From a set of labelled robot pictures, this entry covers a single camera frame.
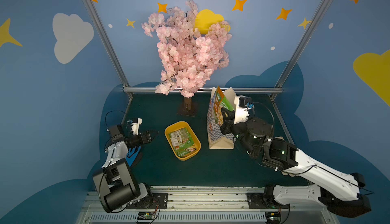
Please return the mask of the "green condiment packet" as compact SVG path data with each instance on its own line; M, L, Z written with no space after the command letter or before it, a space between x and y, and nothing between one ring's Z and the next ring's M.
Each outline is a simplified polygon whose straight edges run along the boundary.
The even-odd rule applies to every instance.
M186 128L181 128L169 133L169 137L175 154L179 158L184 158L188 154L197 150L194 140Z
M215 121L219 126L223 124L223 116L221 109L226 108L229 111L235 110L234 98L236 94L230 87L225 91L222 91L220 87L216 89L213 96L213 113Z

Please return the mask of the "yellow plastic tray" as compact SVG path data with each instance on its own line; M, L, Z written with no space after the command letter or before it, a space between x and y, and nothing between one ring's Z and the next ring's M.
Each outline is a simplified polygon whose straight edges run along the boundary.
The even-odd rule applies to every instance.
M187 161L201 150L200 140L185 121L168 126L164 134L173 153L180 161Z

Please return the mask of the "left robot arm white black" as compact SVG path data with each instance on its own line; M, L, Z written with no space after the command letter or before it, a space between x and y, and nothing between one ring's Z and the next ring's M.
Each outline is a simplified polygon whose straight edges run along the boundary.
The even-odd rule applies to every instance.
M92 178L102 208L107 213L120 213L129 206L147 209L157 205L146 183L138 183L132 167L142 158L141 146L151 143L158 135L157 130L138 132L126 136L122 125L107 129L110 139L105 152L107 158Z

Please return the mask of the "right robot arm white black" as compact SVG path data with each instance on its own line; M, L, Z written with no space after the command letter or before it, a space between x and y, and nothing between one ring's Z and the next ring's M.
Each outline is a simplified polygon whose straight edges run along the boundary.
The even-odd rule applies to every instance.
M241 145L252 159L261 159L261 165L283 175L299 176L308 180L307 186L282 186L271 184L264 188L265 206L286 206L310 203L338 216L356 218L369 213L372 208L363 175L346 174L328 167L308 156L295 145L273 136L274 126L249 116L239 118L237 111L221 109L223 134L233 134L234 142Z

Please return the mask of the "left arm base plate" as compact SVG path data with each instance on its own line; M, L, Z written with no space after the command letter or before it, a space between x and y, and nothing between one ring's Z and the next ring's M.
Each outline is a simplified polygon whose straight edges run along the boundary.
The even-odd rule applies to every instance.
M152 195L152 197L147 196L139 202L127 206L127 209L156 209L157 205L159 205L158 210L167 209L168 193L153 193Z

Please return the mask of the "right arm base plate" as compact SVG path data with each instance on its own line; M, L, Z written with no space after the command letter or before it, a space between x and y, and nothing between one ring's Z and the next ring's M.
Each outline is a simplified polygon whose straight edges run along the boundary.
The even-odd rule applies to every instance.
M272 200L264 198L260 192L248 192L246 194L247 202L250 209L288 209L288 205L280 205Z

